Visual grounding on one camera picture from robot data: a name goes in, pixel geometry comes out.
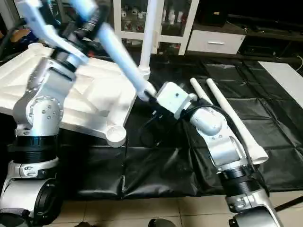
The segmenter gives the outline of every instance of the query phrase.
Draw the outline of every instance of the beige floor tile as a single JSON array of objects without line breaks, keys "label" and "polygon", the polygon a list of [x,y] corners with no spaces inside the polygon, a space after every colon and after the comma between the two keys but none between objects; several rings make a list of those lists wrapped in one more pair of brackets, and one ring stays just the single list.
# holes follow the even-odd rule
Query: beige floor tile
[{"label": "beige floor tile", "polygon": [[288,208],[278,213],[284,227],[303,226],[303,208]]},{"label": "beige floor tile", "polygon": [[232,214],[181,216],[182,227],[229,227]]},{"label": "beige floor tile", "polygon": [[59,217],[53,223],[82,222],[85,206],[86,201],[65,201]]},{"label": "beige floor tile", "polygon": [[[176,225],[176,227],[182,226],[180,217],[167,217],[165,219],[172,221]],[[96,225],[98,227],[147,227],[150,220],[151,218],[102,221],[92,223],[92,225]]]},{"label": "beige floor tile", "polygon": [[59,224],[50,224],[47,225],[45,227],[75,227],[77,226],[79,223],[59,223]]},{"label": "beige floor tile", "polygon": [[88,201],[85,221],[179,216],[177,199]]},{"label": "beige floor tile", "polygon": [[225,196],[221,195],[178,198],[178,205],[181,216],[230,213]]},{"label": "beige floor tile", "polygon": [[[272,204],[275,206],[279,206],[283,203],[286,203],[290,200],[303,196],[303,191],[295,191],[295,192],[273,192],[270,194],[270,200]],[[303,203],[295,205],[293,207],[303,207]]]}]

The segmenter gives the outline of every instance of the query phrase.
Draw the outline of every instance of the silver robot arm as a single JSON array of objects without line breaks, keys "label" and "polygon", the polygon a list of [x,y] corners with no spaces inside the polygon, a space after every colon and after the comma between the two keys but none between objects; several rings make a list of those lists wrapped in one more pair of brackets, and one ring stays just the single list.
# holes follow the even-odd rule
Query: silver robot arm
[{"label": "silver robot arm", "polygon": [[98,37],[104,49],[132,82],[140,99],[161,106],[176,119],[192,123],[204,138],[210,157],[226,192],[233,227],[282,227],[262,186],[252,177],[243,146],[229,128],[225,117],[211,106],[198,108],[195,96],[174,83],[155,88],[141,76],[136,64],[104,23],[104,9],[93,0],[71,0],[83,23],[70,23],[57,35],[40,12],[39,0],[18,0],[34,34],[55,47],[50,58],[41,60],[29,78],[27,91],[14,107],[18,124],[11,147],[13,161],[0,198],[1,215],[27,217],[35,225],[51,223],[60,212],[55,180],[56,135],[63,115],[63,103],[75,81],[75,70],[88,60],[84,37]]}]

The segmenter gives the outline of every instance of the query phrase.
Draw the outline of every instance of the drawer handle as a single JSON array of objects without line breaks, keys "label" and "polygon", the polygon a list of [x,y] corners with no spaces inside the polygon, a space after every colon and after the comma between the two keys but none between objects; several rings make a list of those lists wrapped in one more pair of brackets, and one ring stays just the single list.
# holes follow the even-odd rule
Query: drawer handle
[{"label": "drawer handle", "polygon": [[212,41],[208,41],[208,44],[215,44],[215,45],[224,45],[224,42],[212,42]]}]

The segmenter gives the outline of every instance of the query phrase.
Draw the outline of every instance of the black tarp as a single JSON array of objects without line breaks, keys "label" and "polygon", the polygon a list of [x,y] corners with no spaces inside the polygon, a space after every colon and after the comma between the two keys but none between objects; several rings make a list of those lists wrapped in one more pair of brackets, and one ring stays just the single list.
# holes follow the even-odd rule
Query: black tarp
[{"label": "black tarp", "polygon": [[[157,88],[173,81],[194,92],[189,83],[192,77],[210,98],[205,80],[213,78],[265,148],[269,160],[259,170],[270,191],[303,190],[303,109],[268,72],[254,61],[152,56],[150,82]],[[166,118],[153,121],[143,130],[142,140],[150,145],[163,142],[158,148],[142,145],[138,129],[151,117],[152,109],[137,99],[125,126],[127,142],[120,148],[61,130],[59,176],[66,197],[90,200],[222,194],[205,142],[190,124],[175,125],[174,119]],[[5,146],[13,141],[15,124],[12,117],[3,114],[0,121],[4,125],[0,132],[1,162],[5,163]],[[5,175],[6,165],[0,168]]]}]

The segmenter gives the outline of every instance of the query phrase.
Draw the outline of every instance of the drawer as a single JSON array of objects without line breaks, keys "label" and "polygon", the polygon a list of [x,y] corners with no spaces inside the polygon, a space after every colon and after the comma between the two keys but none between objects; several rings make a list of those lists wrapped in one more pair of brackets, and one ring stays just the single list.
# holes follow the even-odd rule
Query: drawer
[{"label": "drawer", "polygon": [[236,54],[245,36],[194,30],[187,50]]}]

